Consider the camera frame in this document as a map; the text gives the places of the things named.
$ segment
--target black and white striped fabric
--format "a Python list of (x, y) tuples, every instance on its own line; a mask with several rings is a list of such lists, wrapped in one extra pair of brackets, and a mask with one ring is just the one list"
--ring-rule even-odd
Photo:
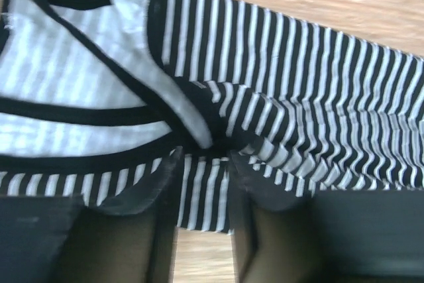
[[(178, 220), (187, 229), (230, 231), (227, 158), (209, 150), (220, 133), (245, 138), (252, 169), (294, 196), (423, 188), (421, 58), (243, 1), (92, 3), (49, 8), (98, 56), (34, 0), (5, 1), (2, 194), (82, 193), (97, 205), (155, 171), (181, 131), (192, 140)], [(136, 81), (123, 81), (125, 72)], [(156, 86), (147, 101), (133, 83), (155, 76), (171, 80), (173, 96), (182, 90), (185, 104), (152, 112), (169, 97)]]
[[(239, 124), (295, 155), (278, 171), (257, 164), (265, 176), (301, 178), (309, 189), (423, 188), (421, 57), (243, 1), (164, 0), (163, 8), (168, 69), (222, 83)], [(282, 112), (257, 97), (237, 103), (235, 84)]]

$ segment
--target striped dress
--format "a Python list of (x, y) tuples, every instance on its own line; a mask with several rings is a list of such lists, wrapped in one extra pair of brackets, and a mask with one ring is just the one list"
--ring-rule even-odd
[(187, 229), (230, 231), (230, 149), (294, 196), (423, 187), (420, 57), (236, 0), (2, 13), (0, 194), (99, 205), (179, 144)]

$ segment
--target black stripe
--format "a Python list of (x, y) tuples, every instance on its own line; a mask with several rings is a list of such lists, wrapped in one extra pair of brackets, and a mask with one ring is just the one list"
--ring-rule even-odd
[(225, 8), (225, 0), (218, 0), (217, 10), (217, 34), (215, 41), (215, 51), (213, 53), (213, 67), (212, 67), (212, 80), (218, 81), (219, 68), (221, 67), (221, 54), (223, 52), (224, 45), (224, 30), (225, 30), (225, 14), (227, 9)]
[(205, 161), (205, 170), (202, 173), (201, 186), (199, 191), (199, 203), (197, 205), (197, 221), (196, 221), (196, 230), (201, 230), (203, 225), (203, 218), (205, 217), (205, 200), (206, 200), (206, 191), (207, 191), (207, 181), (212, 178), (212, 159), (208, 158)]
[(187, 186), (185, 187), (185, 198), (184, 198), (184, 213), (181, 226), (187, 228), (189, 225), (189, 217), (191, 210), (191, 199), (193, 195), (193, 182), (196, 177), (197, 165), (199, 164), (198, 157), (191, 158), (191, 164), (189, 167), (189, 173), (187, 177)]
[(197, 18), (197, 0), (189, 0), (189, 13), (188, 13), (188, 30), (187, 30), (187, 42), (185, 44), (185, 61), (183, 68), (183, 77), (186, 79), (190, 78), (191, 70), (191, 59), (193, 54), (193, 43), (194, 43), (194, 31), (196, 26)]
[(7, 190), (9, 189), (9, 184), (15, 174), (12, 172), (6, 173), (0, 182), (0, 195), (7, 195)]
[(19, 195), (25, 195), (27, 192), (28, 184), (31, 181), (32, 175), (25, 174), (19, 184)]
[(90, 126), (131, 126), (161, 121), (149, 107), (124, 109), (82, 109), (28, 101), (17, 101), (0, 97), (0, 113), (52, 121)]
[(58, 196), (64, 193), (66, 178), (68, 176), (66, 174), (60, 174), (58, 177), (58, 183), (56, 184), (56, 194)]
[(88, 205), (96, 206), (97, 205), (97, 197), (99, 196), (99, 189), (101, 183), (102, 173), (96, 173), (93, 176), (93, 183), (91, 185), (90, 196)]
[(215, 187), (213, 189), (213, 199), (212, 199), (212, 220), (210, 230), (215, 231), (218, 226), (218, 208), (219, 208), (219, 195), (221, 193), (221, 183), (225, 176), (225, 165), (220, 165), (217, 179), (215, 180)]
[(38, 196), (45, 196), (46, 194), (46, 188), (47, 188), (47, 182), (50, 178), (49, 174), (43, 174), (40, 178), (40, 181), (37, 185), (37, 195)]
[(134, 185), (135, 171), (136, 166), (132, 166), (128, 169), (127, 184), (125, 185), (125, 189)]
[(3, 5), (0, 12), (0, 53), (2, 53), (3, 49), (5, 48), (7, 39), (10, 35), (9, 29), (6, 28), (7, 21), (5, 21), (5, 14), (9, 12), (9, 3), (10, 0), (3, 0)]
[(175, 149), (175, 138), (168, 134), (132, 150), (114, 154), (84, 157), (24, 158), (0, 155), (0, 171), (15, 171), (29, 174), (85, 174), (87, 172), (111, 172), (125, 169), (163, 156)]
[(107, 190), (107, 197), (115, 197), (115, 194), (117, 193), (120, 172), (120, 170), (115, 170), (112, 172), (111, 181), (109, 182), (109, 189)]
[(236, 49), (237, 49), (237, 20), (239, 18), (239, 2), (236, 0), (231, 0), (231, 6), (233, 8), (233, 16), (230, 22), (231, 25), (231, 33), (230, 33), (230, 46), (229, 46), (229, 54), (227, 61), (227, 75), (226, 81), (232, 82), (234, 76), (235, 69), (235, 57), (236, 57)]
[(82, 184), (84, 183), (85, 174), (77, 174), (75, 177), (75, 185), (72, 194), (79, 195), (82, 194)]
[(169, 67), (172, 71), (175, 72), (177, 66), (177, 58), (179, 56), (178, 44), (180, 42), (180, 29), (181, 29), (181, 18), (182, 18), (182, 8), (183, 0), (174, 0), (174, 20), (172, 26), (172, 41), (171, 41), (171, 55)]
[(153, 60), (161, 68), (168, 0), (150, 0), (147, 18), (147, 41)]
[(201, 44), (200, 44), (200, 52), (199, 52), (199, 82), (205, 80), (205, 72), (206, 69), (206, 53), (207, 53), (207, 44), (209, 41), (209, 28), (211, 25), (211, 8), (212, 8), (212, 0), (205, 0), (205, 7), (203, 10), (203, 25), (202, 33), (201, 33)]
[(47, 0), (53, 6), (75, 10), (92, 10), (111, 5), (111, 0)]

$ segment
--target white fabric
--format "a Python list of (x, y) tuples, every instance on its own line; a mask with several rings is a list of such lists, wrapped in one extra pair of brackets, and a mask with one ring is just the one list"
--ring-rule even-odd
[[(146, 51), (146, 19), (140, 20), (147, 15), (148, 0), (119, 2), (119, 6), (90, 11), (54, 9), (126, 70), (149, 71), (154, 66)], [(11, 0), (7, 18), (11, 35), (0, 54), (1, 96), (89, 109), (145, 104), (31, 0)], [(132, 32), (137, 32), (134, 38), (140, 39), (138, 51), (128, 38)], [(29, 157), (108, 154), (141, 146), (169, 132), (164, 122), (90, 127), (0, 113), (0, 154)]]

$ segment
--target black trim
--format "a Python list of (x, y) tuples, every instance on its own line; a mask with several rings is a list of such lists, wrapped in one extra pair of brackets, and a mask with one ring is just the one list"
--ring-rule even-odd
[(151, 56), (157, 65), (164, 67), (162, 47), (164, 45), (166, 8), (168, 0), (150, 0), (147, 14), (147, 42)]
[(137, 166), (169, 154), (178, 145), (175, 134), (169, 133), (140, 147), (84, 157), (27, 158), (0, 155), (0, 172), (15, 174), (93, 174), (112, 172)]
[(5, 21), (5, 13), (9, 12), (9, 3), (10, 0), (3, 0), (3, 4), (1, 6), (1, 15), (0, 15), (0, 54), (4, 50), (6, 46), (7, 39), (9, 38), (10, 31), (6, 28), (7, 21)]
[(0, 97), (0, 113), (30, 117), (42, 121), (91, 126), (131, 126), (161, 121), (149, 107), (124, 109), (82, 109), (17, 101)]
[(92, 10), (111, 5), (111, 0), (47, 0), (53, 6), (75, 10)]

